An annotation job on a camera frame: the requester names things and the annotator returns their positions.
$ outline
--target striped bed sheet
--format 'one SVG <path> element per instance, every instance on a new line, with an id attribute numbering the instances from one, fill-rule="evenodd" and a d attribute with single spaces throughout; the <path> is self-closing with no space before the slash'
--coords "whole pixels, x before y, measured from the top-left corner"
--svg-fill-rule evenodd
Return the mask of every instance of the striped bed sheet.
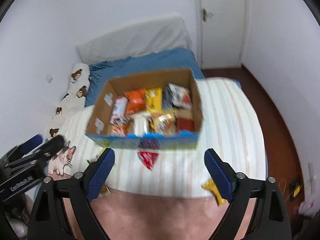
<path id="1" fill-rule="evenodd" d="M 164 197 L 199 198 L 211 193 L 201 184 L 209 177 L 204 152 L 213 148 L 236 172 L 265 180 L 266 160 L 262 130 L 247 97 L 235 82 L 226 78 L 197 80 L 202 99 L 203 126 L 196 149 L 160 150 L 152 171 L 138 159 L 137 150 L 114 149 L 116 165 L 107 184 L 110 188 L 133 194 Z M 94 106 L 68 117 L 61 128 L 70 145 L 77 147 L 73 175 L 84 171 L 87 160 L 102 150 L 84 134 Z"/>

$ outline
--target pink fabric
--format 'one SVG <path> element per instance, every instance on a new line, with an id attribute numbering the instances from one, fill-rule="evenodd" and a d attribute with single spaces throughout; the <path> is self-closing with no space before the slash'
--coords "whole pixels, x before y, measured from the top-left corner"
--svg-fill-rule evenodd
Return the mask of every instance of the pink fabric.
<path id="1" fill-rule="evenodd" d="M 64 201 L 75 237 L 84 239 L 70 200 Z M 251 199 L 235 239 L 244 237 L 254 205 L 255 199 Z M 91 207 L 112 240 L 207 240 L 219 224 L 228 204 L 218 207 L 214 197 L 147 197 L 111 190 L 111 195 L 92 201 Z"/>

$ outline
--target wooden floor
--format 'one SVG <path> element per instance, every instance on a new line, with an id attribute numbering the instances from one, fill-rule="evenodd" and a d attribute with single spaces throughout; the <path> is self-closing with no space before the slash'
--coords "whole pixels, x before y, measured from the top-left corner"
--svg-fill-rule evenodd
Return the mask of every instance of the wooden floor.
<path id="1" fill-rule="evenodd" d="M 202 70 L 205 77 L 227 77 L 236 79 L 253 108 L 255 109 L 264 137 L 268 158 L 269 176 L 276 179 L 283 194 L 289 218 L 293 221 L 294 207 L 304 200 L 303 190 L 290 201 L 289 184 L 297 179 L 303 182 L 300 162 L 290 133 L 280 113 L 259 82 L 245 68 L 225 68 Z"/>

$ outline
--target bed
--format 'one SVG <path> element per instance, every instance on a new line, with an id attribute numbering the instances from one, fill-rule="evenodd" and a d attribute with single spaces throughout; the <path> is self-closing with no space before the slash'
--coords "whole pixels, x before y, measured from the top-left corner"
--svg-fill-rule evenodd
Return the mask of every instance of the bed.
<path id="1" fill-rule="evenodd" d="M 58 111 L 62 106 L 58 106 L 59 113 L 49 124 L 50 129 L 59 126 L 56 134 L 64 135 L 71 146 L 76 146 L 67 174 L 84 171 L 87 160 L 102 150 L 84 132 L 106 80 L 144 70 L 187 67 L 193 71 L 202 99 L 204 122 L 196 149 L 161 150 L 152 171 L 143 166 L 136 150 L 114 149 L 116 165 L 107 179 L 111 195 L 92 202 L 112 239 L 208 239 L 228 207 L 218 207 L 211 193 L 201 188 L 210 177 L 203 161 L 208 148 L 215 149 L 236 172 L 253 179 L 266 178 L 263 134 L 249 100 L 233 80 L 204 79 L 190 48 L 179 15 L 130 24 L 78 46 L 84 63 L 74 68 L 71 77 L 81 69 L 82 80 L 67 94 L 78 93 L 78 88 L 86 86 L 86 100 L 80 103 L 77 96 L 71 97 L 73 101 L 68 99 L 62 104 L 67 109 L 63 118 Z M 253 206 L 251 201 L 236 239 L 243 237 Z M 68 215 L 74 232 L 78 232 L 70 210 Z"/>

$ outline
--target door frame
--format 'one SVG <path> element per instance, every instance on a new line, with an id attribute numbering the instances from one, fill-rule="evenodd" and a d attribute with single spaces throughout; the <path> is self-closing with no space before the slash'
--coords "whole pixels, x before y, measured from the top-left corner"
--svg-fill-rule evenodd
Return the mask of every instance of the door frame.
<path id="1" fill-rule="evenodd" d="M 248 43 L 248 33 L 250 28 L 250 7 L 251 0 L 246 0 L 246 16 L 244 23 L 244 33 L 242 37 L 242 48 L 239 55 L 238 67 L 241 67 L 242 61 L 245 55 L 245 51 Z M 198 50 L 196 55 L 196 60 L 199 67 L 202 69 L 202 58 L 203 58 L 203 29 L 202 29 L 202 5 L 201 0 L 195 0 L 195 10 L 196 10 L 196 27 L 197 27 L 197 43 Z"/>

